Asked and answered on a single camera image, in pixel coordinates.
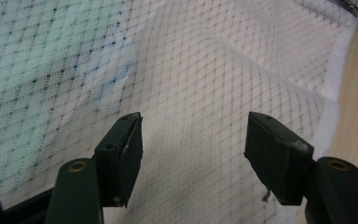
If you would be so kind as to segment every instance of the screw hole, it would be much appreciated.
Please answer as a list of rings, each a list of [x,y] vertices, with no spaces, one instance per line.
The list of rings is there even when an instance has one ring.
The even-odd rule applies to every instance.
[[[69,170],[69,172],[74,173],[74,172],[82,171],[82,170],[86,169],[86,167],[87,167],[87,164],[85,162],[76,161],[69,166],[68,170]]]
[[[348,171],[350,168],[347,164],[341,162],[341,161],[329,161],[328,164],[333,167],[336,170],[340,171]]]

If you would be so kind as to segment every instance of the netting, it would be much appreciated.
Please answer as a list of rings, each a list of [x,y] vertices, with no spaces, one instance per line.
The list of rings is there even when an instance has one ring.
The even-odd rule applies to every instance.
[[[0,200],[54,185],[140,111],[144,158],[107,223],[294,223],[243,157],[250,110],[323,155],[356,19],[325,0],[0,1]]]

